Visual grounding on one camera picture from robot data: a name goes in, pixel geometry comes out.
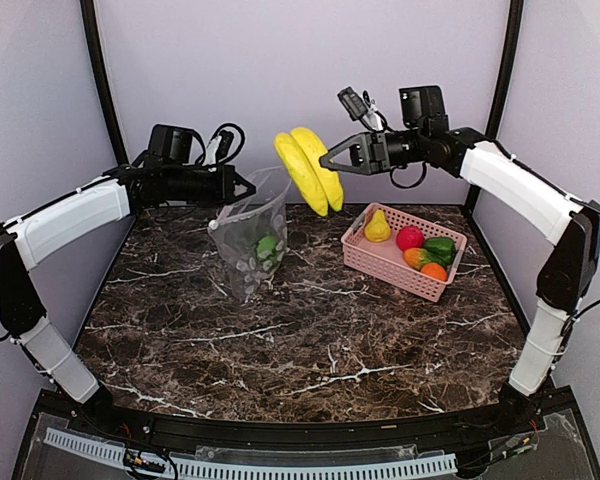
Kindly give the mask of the red toy apple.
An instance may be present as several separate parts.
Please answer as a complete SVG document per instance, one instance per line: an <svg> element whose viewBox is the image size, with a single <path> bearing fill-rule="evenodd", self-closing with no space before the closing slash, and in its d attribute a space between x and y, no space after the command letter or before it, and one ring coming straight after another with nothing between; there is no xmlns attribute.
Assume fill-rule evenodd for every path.
<svg viewBox="0 0 600 480"><path fill-rule="evenodd" d="M422 231L416 226L403 227L396 235L396 245L401 251L411 248L421 248L425 238Z"/></svg>

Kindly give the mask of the yellow toy pear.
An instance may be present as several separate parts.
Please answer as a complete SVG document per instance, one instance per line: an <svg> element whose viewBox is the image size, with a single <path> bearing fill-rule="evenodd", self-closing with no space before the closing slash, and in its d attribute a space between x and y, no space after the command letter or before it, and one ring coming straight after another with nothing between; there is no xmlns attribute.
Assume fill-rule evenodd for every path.
<svg viewBox="0 0 600 480"><path fill-rule="evenodd" d="M369 242L373 243L381 243L391 237L391 228L383 210L378 209L374 212L364 228L364 235Z"/></svg>

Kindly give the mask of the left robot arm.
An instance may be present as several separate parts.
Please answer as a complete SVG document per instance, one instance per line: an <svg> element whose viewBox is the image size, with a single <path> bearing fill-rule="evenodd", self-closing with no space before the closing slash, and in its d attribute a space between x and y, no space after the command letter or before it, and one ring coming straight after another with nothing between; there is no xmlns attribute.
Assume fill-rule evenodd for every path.
<svg viewBox="0 0 600 480"><path fill-rule="evenodd" d="M227 206L255 194L241 176L231 146L243 130L218 127L204 142L194 129L156 124L147 148L131 164L114 167L84 186L6 222L0 221L0 341L18 345L74 402L100 436L121 427L107 388L50 322L30 273L43 260L105 225L163 204Z"/></svg>

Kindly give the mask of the yellow toy banana bunch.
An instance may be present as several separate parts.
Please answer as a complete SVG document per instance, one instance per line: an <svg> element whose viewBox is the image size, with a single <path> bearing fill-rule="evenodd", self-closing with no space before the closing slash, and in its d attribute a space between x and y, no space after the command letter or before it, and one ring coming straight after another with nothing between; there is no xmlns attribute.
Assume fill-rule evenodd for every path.
<svg viewBox="0 0 600 480"><path fill-rule="evenodd" d="M325 217L329 210L342 209L344 189L338 173L320 165L319 160L327 154L327 148L316 133L296 127L290 133L277 134L274 147L301 196L315 213Z"/></svg>

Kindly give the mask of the clear zip top bag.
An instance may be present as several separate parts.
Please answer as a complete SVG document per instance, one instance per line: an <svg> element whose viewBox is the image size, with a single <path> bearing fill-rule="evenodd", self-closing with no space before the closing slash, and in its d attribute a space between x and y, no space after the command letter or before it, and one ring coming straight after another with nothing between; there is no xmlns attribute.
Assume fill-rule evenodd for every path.
<svg viewBox="0 0 600 480"><path fill-rule="evenodd" d="M256 170L247 176L257 192L250 198L225 206L212 219L207 231L226 264L232 295L248 300L260 284L271 279L287 250L286 195L291 179L282 166ZM283 240L281 261L262 265L256 259L256 244L266 235Z"/></svg>

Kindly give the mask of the green toy watermelon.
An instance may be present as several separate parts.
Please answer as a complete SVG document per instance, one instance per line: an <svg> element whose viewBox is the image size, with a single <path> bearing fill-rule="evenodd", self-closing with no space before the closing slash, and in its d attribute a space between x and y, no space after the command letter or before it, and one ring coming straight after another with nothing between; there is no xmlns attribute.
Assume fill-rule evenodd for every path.
<svg viewBox="0 0 600 480"><path fill-rule="evenodd" d="M256 244L256 259L264 265L266 262L272 265L278 264L283 256L285 243L276 235L266 235Z"/></svg>

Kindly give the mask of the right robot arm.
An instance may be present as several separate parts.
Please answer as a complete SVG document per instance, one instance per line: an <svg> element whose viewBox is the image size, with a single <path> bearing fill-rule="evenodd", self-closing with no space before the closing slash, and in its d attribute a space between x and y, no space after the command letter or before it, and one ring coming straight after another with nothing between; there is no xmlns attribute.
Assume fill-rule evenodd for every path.
<svg viewBox="0 0 600 480"><path fill-rule="evenodd" d="M366 130L330 148L321 166L361 175L392 174L413 163L442 169L497 197L553 247L537 277L530 332L501 390L508 397L490 413L491 426L510 434L529 416L522 397L541 388L587 311L581 302L600 258L600 205L547 181L498 141L470 127L451 128L439 87L402 88L399 95L404 127L393 130L366 95L342 89L338 100Z"/></svg>

